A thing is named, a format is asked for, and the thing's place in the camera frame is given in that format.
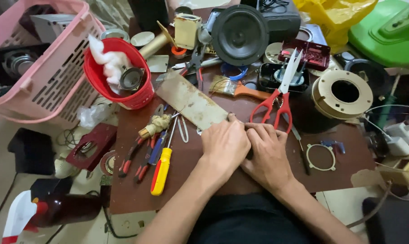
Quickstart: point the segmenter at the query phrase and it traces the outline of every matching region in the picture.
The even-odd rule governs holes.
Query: hand
[[[221,185],[229,180],[251,148],[245,124],[233,113],[228,119],[202,132],[203,156],[196,166],[200,174],[220,179]]]
[[[253,148],[252,160],[245,159],[242,169],[269,192],[275,194],[296,183],[286,156],[287,134],[270,124],[247,123],[246,132]]]

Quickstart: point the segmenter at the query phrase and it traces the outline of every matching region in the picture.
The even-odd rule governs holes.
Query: black pants
[[[310,244],[318,238],[269,192],[214,196],[188,244]]]

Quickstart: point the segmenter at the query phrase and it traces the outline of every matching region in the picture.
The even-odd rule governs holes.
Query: pink laundry basket
[[[98,95],[83,73],[88,34],[99,37],[104,26],[79,0],[19,0],[0,16],[0,47],[37,44],[18,21],[31,6],[50,4],[59,14],[76,14],[45,53],[5,95],[0,115],[8,120],[33,124],[48,121],[64,129],[77,125],[77,108],[89,107]]]

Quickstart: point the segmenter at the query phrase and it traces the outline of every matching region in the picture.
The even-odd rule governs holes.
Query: brown bottle
[[[52,227],[89,221],[98,216],[101,207],[102,200],[98,196],[50,194],[44,202],[37,203],[37,213],[28,225]]]

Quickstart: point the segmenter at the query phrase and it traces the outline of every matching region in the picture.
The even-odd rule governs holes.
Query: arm
[[[138,235],[137,244],[181,244],[188,239],[212,195],[229,180],[251,148],[244,124],[229,121],[203,131],[203,156],[184,185]]]
[[[287,134],[272,125],[246,124],[254,157],[242,169],[299,217],[326,243],[362,243],[293,176],[286,156]]]

